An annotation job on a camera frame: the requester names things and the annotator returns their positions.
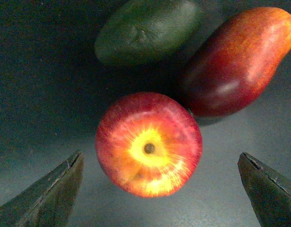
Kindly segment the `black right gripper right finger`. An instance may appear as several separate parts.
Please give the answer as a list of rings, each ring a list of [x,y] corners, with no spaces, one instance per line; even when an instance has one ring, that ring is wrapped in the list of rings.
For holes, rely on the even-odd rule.
[[[243,152],[238,170],[262,227],[291,227],[291,180]]]

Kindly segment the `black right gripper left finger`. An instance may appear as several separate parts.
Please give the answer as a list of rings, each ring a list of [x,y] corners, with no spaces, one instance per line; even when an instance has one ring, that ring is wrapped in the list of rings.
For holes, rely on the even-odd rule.
[[[0,227],[65,227],[82,181],[77,150],[22,193],[0,206]]]

